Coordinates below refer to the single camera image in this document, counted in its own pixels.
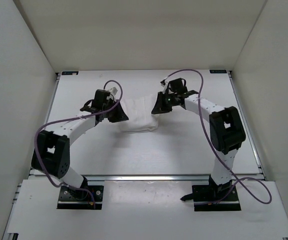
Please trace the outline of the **white pleated skirt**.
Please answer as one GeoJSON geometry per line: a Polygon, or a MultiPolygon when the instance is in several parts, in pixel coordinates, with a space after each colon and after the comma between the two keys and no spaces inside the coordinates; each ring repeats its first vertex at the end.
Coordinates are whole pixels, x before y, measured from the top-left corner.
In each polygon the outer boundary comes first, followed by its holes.
{"type": "Polygon", "coordinates": [[[122,132],[147,132],[158,128],[158,114],[151,114],[157,100],[156,95],[142,96],[137,99],[124,99],[121,107],[129,118],[118,123],[122,132]]]}

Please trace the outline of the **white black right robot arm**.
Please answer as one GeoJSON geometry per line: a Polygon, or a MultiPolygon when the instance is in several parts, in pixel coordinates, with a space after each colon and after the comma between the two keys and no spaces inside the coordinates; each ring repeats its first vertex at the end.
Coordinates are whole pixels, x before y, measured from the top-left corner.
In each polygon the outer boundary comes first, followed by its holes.
{"type": "Polygon", "coordinates": [[[165,114],[175,106],[193,112],[202,121],[209,123],[206,131],[215,162],[209,177],[208,195],[220,200],[231,187],[231,170],[235,156],[246,139],[246,134],[236,107],[223,107],[200,96],[195,90],[188,90],[186,80],[161,81],[163,91],[158,92],[153,115],[165,114]]]}

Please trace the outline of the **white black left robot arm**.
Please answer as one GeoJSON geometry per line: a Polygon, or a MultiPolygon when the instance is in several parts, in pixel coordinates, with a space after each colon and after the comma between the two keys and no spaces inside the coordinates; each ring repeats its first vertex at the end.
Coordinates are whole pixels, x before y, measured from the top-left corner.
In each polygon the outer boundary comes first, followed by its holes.
{"type": "Polygon", "coordinates": [[[105,119],[111,123],[129,119],[116,99],[117,92],[115,87],[96,90],[94,98],[83,105],[74,119],[65,120],[54,131],[42,130],[37,135],[32,168],[58,179],[71,189],[77,199],[87,196],[88,184],[84,176],[70,167],[70,147],[81,135],[105,119]]]}

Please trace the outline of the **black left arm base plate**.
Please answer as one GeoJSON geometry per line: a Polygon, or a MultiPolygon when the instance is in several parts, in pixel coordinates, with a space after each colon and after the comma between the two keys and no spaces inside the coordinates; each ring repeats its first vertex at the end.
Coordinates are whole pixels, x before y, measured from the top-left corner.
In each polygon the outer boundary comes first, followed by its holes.
{"type": "Polygon", "coordinates": [[[104,186],[103,185],[88,185],[90,192],[93,194],[95,203],[91,196],[82,191],[80,194],[66,186],[60,188],[58,196],[57,209],[60,210],[101,210],[104,186]]]}

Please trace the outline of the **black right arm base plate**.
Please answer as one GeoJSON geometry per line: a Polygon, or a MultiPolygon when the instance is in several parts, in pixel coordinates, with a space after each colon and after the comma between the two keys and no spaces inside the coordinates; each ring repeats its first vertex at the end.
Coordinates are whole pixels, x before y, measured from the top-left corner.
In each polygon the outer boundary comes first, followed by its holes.
{"type": "Polygon", "coordinates": [[[195,212],[241,211],[236,187],[215,195],[209,185],[193,185],[192,193],[184,195],[180,200],[192,200],[195,212]]]}

